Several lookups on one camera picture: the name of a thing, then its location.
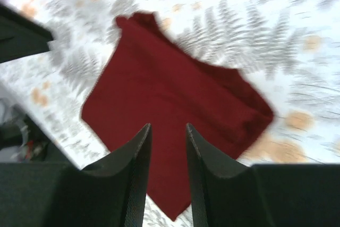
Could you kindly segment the dark red t shirt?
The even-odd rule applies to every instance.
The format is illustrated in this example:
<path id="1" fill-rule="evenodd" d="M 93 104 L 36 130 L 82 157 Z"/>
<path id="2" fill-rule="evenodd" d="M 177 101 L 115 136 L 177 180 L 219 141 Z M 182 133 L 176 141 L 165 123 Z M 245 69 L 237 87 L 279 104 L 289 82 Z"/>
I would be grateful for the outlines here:
<path id="1" fill-rule="evenodd" d="M 121 38 L 81 117 L 111 151 L 151 124 L 147 193 L 175 221 L 191 202 L 186 125 L 236 159 L 274 114 L 238 70 L 192 58 L 168 40 L 152 13 L 118 16 L 115 22 Z"/>

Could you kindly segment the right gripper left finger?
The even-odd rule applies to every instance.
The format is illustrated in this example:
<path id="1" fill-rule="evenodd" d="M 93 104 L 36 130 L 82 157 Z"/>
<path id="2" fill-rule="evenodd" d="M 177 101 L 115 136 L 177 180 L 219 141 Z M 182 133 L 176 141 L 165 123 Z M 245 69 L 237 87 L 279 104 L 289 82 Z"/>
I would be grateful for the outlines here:
<path id="1" fill-rule="evenodd" d="M 77 169 L 67 161 L 1 164 L 1 226 L 142 226 L 151 157 L 146 124 Z"/>

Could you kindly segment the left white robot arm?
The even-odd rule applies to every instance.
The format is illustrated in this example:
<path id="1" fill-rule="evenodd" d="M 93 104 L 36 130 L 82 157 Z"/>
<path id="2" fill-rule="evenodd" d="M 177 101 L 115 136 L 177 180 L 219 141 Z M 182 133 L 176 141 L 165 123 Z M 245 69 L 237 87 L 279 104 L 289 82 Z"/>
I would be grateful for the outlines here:
<path id="1" fill-rule="evenodd" d="M 1 63 L 50 51 L 54 40 L 46 28 L 1 4 Z"/>

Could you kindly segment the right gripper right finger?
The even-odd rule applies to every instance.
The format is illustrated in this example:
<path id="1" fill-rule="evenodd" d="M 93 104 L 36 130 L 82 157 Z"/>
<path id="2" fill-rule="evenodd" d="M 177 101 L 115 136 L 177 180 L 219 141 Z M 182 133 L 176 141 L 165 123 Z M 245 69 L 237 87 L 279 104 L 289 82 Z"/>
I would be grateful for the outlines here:
<path id="1" fill-rule="evenodd" d="M 338 164 L 245 166 L 186 126 L 194 226 L 339 226 Z"/>

